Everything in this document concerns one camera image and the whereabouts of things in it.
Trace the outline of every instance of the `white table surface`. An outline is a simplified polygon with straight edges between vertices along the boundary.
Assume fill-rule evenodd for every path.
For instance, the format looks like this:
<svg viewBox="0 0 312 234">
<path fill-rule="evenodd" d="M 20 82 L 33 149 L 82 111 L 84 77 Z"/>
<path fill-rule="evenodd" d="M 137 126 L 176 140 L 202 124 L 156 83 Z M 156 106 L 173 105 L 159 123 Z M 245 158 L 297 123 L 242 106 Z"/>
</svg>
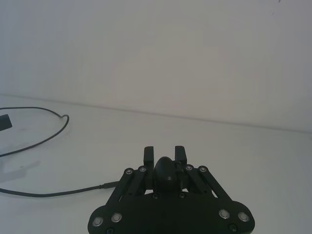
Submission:
<svg viewBox="0 0 312 234">
<path fill-rule="evenodd" d="M 233 200 L 253 213 L 254 234 L 311 233 L 312 136 L 175 117 L 0 96 L 0 106 L 40 106 L 69 114 L 66 131 L 31 150 L 0 158 L 0 187 L 53 193 L 119 180 L 185 146 L 188 162 L 206 165 Z M 13 128 L 0 132 L 0 153 L 46 138 L 63 121 L 40 110 L 0 111 Z M 112 189 L 54 198 L 0 194 L 1 234 L 87 234 L 94 209 Z"/>
</svg>

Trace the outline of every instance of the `metal screw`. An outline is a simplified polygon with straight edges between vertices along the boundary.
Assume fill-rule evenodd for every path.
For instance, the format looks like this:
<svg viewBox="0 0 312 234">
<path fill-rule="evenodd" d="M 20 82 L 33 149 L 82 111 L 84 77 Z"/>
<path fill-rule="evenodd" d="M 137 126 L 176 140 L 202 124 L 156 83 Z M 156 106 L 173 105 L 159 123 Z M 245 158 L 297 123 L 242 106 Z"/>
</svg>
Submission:
<svg viewBox="0 0 312 234">
<path fill-rule="evenodd" d="M 229 229 L 230 229 L 232 232 L 234 232 L 234 233 L 237 232 L 237 226 L 236 226 L 235 224 L 230 224 L 230 225 L 229 225 Z"/>
<path fill-rule="evenodd" d="M 185 193 L 180 193 L 180 194 L 179 194 L 179 197 L 180 197 L 181 199 L 184 199 L 184 198 L 185 198 Z"/>
<path fill-rule="evenodd" d="M 240 220 L 242 220 L 243 222 L 248 222 L 248 221 L 249 221 L 248 215 L 246 215 L 244 212 L 240 212 L 240 213 L 238 214 L 238 218 L 239 218 Z"/>
<path fill-rule="evenodd" d="M 145 171 L 146 171 L 146 168 L 145 168 L 145 167 L 140 167 L 139 171 L 140 171 L 140 172 L 145 172 Z"/>
<path fill-rule="evenodd" d="M 153 199 L 158 199 L 158 194 L 153 194 L 153 195 L 152 195 L 152 198 L 153 198 Z"/>
<path fill-rule="evenodd" d="M 205 172 L 205 171 L 207 171 L 207 168 L 205 168 L 205 167 L 200 167 L 199 170 L 200 170 L 201 172 Z"/>
<path fill-rule="evenodd" d="M 219 211 L 219 215 L 223 219 L 227 219 L 227 218 L 230 217 L 230 213 L 227 210 L 224 210 L 224 209 Z"/>
<path fill-rule="evenodd" d="M 119 221 L 121 221 L 121 219 L 122 219 L 121 213 L 114 213 L 114 214 L 112 215 L 111 221 L 112 221 L 113 223 L 118 223 Z"/>
<path fill-rule="evenodd" d="M 96 217 L 95 219 L 93 219 L 92 225 L 94 227 L 98 227 L 103 223 L 103 218 L 102 217 Z"/>
<path fill-rule="evenodd" d="M 126 174 L 130 175 L 132 172 L 133 172 L 133 170 L 128 169 L 128 170 L 126 171 Z"/>
<path fill-rule="evenodd" d="M 191 165 L 186 166 L 186 170 L 190 171 L 191 169 L 193 169 L 193 167 Z"/>
</svg>

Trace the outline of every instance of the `black object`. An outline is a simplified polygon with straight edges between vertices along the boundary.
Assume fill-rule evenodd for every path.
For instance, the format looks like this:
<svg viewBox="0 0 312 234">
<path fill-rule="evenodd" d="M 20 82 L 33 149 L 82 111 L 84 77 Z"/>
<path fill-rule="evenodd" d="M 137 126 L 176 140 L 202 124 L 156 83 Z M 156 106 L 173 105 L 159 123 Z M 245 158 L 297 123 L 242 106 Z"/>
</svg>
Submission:
<svg viewBox="0 0 312 234">
<path fill-rule="evenodd" d="M 175 161 L 162 157 L 155 168 L 153 147 L 146 147 L 144 166 L 124 171 L 88 223 L 90 234 L 250 234 L 253 229 L 250 210 L 232 201 L 207 167 L 188 165 L 183 146 L 175 147 Z"/>
<path fill-rule="evenodd" d="M 0 116 L 0 131 L 12 128 L 12 123 L 9 115 Z"/>
</svg>

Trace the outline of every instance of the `black cable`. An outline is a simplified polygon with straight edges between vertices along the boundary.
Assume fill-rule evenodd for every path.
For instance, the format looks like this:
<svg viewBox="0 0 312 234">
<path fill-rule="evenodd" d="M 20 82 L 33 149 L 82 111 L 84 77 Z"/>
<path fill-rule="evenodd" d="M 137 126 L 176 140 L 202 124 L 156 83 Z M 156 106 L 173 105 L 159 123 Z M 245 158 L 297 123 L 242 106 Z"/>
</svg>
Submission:
<svg viewBox="0 0 312 234">
<path fill-rule="evenodd" d="M 77 189 L 77 190 L 60 192 L 60 193 L 52 193 L 52 194 L 31 194 L 31 193 L 24 193 L 24 192 L 12 191 L 12 190 L 7 190 L 7 189 L 0 189 L 0 193 L 17 195 L 17 196 L 27 196 L 27 197 L 53 197 L 53 196 L 78 194 L 78 193 L 83 193 L 86 191 L 91 191 L 91 190 L 96 190 L 96 189 L 109 189 L 109 188 L 116 187 L 117 183 L 118 182 L 106 183 L 106 184 L 101 184 L 101 185 L 97 185 L 97 186 L 93 186 L 93 187 L 89 187 L 85 189 Z"/>
<path fill-rule="evenodd" d="M 67 120 L 66 120 L 66 123 L 64 124 L 64 126 L 57 133 L 53 134 L 52 136 L 48 137 L 47 139 L 45 139 L 43 141 L 40 141 L 40 142 L 38 142 L 38 143 L 36 143 L 34 145 L 30 145 L 30 146 L 27 146 L 27 147 L 19 149 L 19 150 L 15 150 L 15 151 L 11 151 L 11 152 L 2 154 L 2 155 L 0 155 L 0 157 L 4 157 L 4 156 L 8 156 L 8 155 L 19 153 L 19 152 L 22 152 L 22 151 L 25 151 L 25 150 L 29 150 L 31 148 L 34 148 L 36 146 L 39 146 L 39 145 L 41 145 L 41 144 L 51 140 L 52 138 L 54 138 L 58 134 L 60 134 L 66 128 L 66 126 L 68 125 L 68 122 L 69 122 L 69 115 L 61 116 L 61 115 L 59 115 L 58 113 L 56 113 L 54 111 L 51 111 L 49 109 L 42 108 L 42 107 L 26 106 L 26 107 L 2 107 L 2 108 L 0 108 L 0 110 L 10 110 L 10 109 L 39 109 L 39 110 L 45 110 L 45 111 L 51 112 L 52 114 L 56 115 L 59 118 L 67 117 Z"/>
<path fill-rule="evenodd" d="M 0 157 L 4 157 L 4 156 L 8 156 L 8 155 L 12 155 L 12 154 L 16 154 L 25 150 L 29 150 L 31 148 L 34 148 L 38 145 L 41 145 L 49 140 L 51 140 L 52 138 L 56 137 L 58 134 L 60 134 L 68 125 L 69 122 L 69 115 L 59 115 L 58 113 L 51 111 L 49 109 L 46 108 L 42 108 L 42 107 L 34 107 L 34 106 L 26 106 L 26 107 L 2 107 L 0 108 L 0 110 L 10 110 L 10 109 L 39 109 L 39 110 L 45 110 L 48 112 L 51 112 L 52 114 L 56 115 L 59 118 L 64 118 L 66 117 L 67 120 L 65 122 L 65 124 L 63 125 L 63 127 L 55 134 L 53 134 L 52 136 L 48 137 L 47 139 L 40 141 L 36 144 L 27 146 L 25 148 L 19 149 L 19 150 L 15 150 L 15 151 L 11 151 L 8 153 L 4 153 L 1 154 Z M 86 191 L 91 191 L 91 190 L 95 190 L 95 189 L 108 189 L 108 188 L 113 188 L 116 187 L 118 182 L 111 182 L 111 183 L 106 183 L 106 184 L 101 184 L 98 186 L 94 186 L 94 187 L 89 187 L 89 188 L 84 188 L 84 189 L 77 189 L 77 190 L 72 190 L 72 191 L 66 191 L 66 192 L 60 192 L 60 193 L 51 193 L 51 194 L 32 194 L 32 193 L 24 193 L 24 192 L 18 192 L 18 191 L 13 191 L 13 190 L 7 190 L 7 189 L 1 189 L 0 188 L 0 193 L 5 193 L 5 194 L 11 194 L 11 195 L 18 195 L 18 196 L 27 196 L 27 197 L 53 197 L 53 196 L 63 196 L 63 195 L 70 195 L 70 194 L 77 194 L 77 193 L 82 193 L 82 192 L 86 192 Z"/>
</svg>

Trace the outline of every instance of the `white wall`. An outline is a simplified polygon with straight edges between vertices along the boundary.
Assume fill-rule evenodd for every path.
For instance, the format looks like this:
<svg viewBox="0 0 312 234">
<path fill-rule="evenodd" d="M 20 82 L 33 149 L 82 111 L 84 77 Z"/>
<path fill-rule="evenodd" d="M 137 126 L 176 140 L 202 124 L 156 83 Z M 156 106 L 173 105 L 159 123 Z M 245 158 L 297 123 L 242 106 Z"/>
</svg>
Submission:
<svg viewBox="0 0 312 234">
<path fill-rule="evenodd" d="M 310 0 L 2 0 L 0 93 L 312 131 Z"/>
</svg>

